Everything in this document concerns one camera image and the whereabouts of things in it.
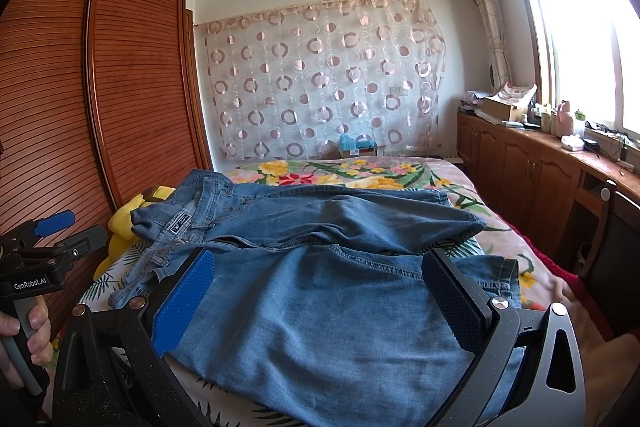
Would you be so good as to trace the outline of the pink figurine on desk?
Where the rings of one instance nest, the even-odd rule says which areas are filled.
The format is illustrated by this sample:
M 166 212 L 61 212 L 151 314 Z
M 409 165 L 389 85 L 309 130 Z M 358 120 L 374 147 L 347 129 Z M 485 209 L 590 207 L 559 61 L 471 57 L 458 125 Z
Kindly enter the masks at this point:
M 574 133 L 574 117 L 570 113 L 570 102 L 562 100 L 556 106 L 556 127 L 555 134 L 562 138 L 564 135 L 572 135 Z

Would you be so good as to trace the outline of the yellow plush toy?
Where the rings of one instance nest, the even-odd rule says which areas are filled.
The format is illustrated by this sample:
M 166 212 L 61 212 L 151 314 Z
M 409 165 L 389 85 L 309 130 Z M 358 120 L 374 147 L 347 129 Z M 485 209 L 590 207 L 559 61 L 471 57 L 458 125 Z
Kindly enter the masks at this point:
M 128 249 L 138 241 L 138 236 L 132 231 L 131 213 L 139 208 L 148 207 L 156 202 L 163 202 L 174 193 L 171 186 L 154 185 L 134 195 L 129 202 L 118 208 L 108 220 L 107 228 L 111 232 L 108 243 L 107 257 L 99 264 L 94 272 L 93 280 L 99 280 L 102 275 L 118 261 Z

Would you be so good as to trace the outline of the cardboard box on desk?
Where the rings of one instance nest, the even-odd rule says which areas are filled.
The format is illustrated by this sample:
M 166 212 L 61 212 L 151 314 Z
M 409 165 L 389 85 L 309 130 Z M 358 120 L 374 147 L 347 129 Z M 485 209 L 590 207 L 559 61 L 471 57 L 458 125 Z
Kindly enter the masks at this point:
M 480 109 L 483 113 L 500 121 L 521 121 L 527 113 L 526 107 L 516 107 L 493 98 L 484 98 Z

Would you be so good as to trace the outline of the blue denim jeans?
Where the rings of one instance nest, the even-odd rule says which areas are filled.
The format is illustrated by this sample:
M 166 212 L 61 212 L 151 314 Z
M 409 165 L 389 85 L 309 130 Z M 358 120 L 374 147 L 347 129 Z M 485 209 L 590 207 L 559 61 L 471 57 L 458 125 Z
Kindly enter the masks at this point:
M 215 276 L 172 354 L 182 366 L 311 426 L 422 426 L 472 359 L 422 257 L 484 225 L 439 191 L 236 184 L 195 170 L 132 215 L 148 246 L 110 303 L 148 295 L 205 248 Z

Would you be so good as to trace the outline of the palm-leaf print quilt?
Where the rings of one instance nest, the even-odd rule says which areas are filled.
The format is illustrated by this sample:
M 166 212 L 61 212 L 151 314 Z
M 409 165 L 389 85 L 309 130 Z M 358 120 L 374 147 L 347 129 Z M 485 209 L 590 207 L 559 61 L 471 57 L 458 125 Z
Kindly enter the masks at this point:
M 126 276 L 137 264 L 145 249 L 145 241 L 137 241 L 89 286 L 79 302 L 87 305 L 93 312 L 111 309 L 108 298 L 117 289 L 125 286 Z M 305 423 L 296 418 L 245 399 L 198 377 L 173 359 L 169 359 L 168 364 L 209 426 L 305 426 Z

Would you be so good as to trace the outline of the circle-patterned sheer curtain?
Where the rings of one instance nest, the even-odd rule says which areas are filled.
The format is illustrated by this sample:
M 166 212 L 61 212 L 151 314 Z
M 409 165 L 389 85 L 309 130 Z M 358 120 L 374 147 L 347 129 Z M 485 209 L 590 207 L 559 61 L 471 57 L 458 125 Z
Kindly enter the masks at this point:
M 214 151 L 329 158 L 342 134 L 383 153 L 440 147 L 446 41 L 424 0 L 330 0 L 200 23 Z

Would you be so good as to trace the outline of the blue item behind bed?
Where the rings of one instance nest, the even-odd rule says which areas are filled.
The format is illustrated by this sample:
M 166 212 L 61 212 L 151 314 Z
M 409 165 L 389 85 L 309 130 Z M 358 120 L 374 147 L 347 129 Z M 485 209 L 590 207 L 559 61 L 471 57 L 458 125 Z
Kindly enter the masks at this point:
M 375 156 L 378 153 L 378 144 L 366 136 L 353 138 L 348 134 L 342 134 L 338 140 L 338 153 L 341 158 Z

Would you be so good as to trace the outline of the window side curtain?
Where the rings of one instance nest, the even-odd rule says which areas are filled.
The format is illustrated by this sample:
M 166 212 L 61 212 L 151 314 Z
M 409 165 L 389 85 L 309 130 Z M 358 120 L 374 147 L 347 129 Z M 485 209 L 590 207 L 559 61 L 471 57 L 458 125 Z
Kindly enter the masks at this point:
M 511 82 L 511 69 L 506 53 L 503 19 L 499 0 L 476 0 L 483 21 L 491 55 L 491 84 L 500 91 Z

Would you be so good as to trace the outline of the wooden chair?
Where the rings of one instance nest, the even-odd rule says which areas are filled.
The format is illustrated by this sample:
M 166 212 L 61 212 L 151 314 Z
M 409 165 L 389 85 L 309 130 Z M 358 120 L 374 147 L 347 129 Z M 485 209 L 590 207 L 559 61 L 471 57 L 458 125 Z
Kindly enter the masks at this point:
M 612 179 L 607 179 L 603 184 L 590 188 L 590 190 L 581 187 L 576 193 L 577 202 L 598 218 L 596 231 L 592 234 L 590 251 L 579 273 L 581 277 L 587 276 L 593 262 L 595 262 L 598 257 L 598 250 L 601 246 L 606 225 L 608 224 L 608 214 L 610 213 L 610 206 L 613 202 L 613 195 L 616 188 L 616 182 Z

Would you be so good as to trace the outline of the floral pink blanket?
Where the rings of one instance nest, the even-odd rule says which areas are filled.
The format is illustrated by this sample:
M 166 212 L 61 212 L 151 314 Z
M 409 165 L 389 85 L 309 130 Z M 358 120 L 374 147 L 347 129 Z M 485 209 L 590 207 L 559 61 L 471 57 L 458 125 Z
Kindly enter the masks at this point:
M 453 258 L 493 255 L 518 260 L 521 302 L 541 310 L 558 297 L 570 309 L 577 326 L 580 350 L 587 362 L 587 424 L 600 426 L 614 403 L 620 380 L 614 377 L 612 334 L 604 317 L 576 275 L 538 251 L 514 223 L 503 220 L 480 197 L 476 186 L 457 166 L 435 158 L 360 157 L 344 160 L 268 160 L 236 166 L 226 172 L 235 183 L 285 185 L 344 185 L 380 190 L 426 190 L 447 193 L 458 209 L 483 218 L 487 227 L 461 246 L 448 249 Z

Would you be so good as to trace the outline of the wooden framed window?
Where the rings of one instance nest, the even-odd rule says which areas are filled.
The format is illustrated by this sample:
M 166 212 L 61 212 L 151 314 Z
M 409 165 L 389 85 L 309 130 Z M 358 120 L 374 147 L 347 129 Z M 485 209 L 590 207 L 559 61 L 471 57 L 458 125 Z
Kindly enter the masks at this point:
M 525 0 L 538 98 L 639 136 L 639 17 L 629 0 Z

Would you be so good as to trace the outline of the brown wooden wardrobe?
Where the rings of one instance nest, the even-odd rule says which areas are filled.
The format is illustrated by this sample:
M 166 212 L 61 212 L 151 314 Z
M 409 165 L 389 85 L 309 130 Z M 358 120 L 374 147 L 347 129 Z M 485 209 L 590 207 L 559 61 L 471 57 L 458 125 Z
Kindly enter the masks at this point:
M 212 165 L 186 0 L 1 0 L 1 228 Z

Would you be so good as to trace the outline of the long wooden cabinet desk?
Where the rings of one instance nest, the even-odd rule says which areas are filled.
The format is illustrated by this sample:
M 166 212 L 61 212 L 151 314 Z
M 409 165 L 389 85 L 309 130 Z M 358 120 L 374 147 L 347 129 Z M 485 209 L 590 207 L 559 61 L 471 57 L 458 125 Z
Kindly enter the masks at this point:
M 639 176 L 592 152 L 570 153 L 555 136 L 457 115 L 457 153 L 480 197 L 574 274 L 585 268 L 603 216 L 606 181 L 639 200 Z

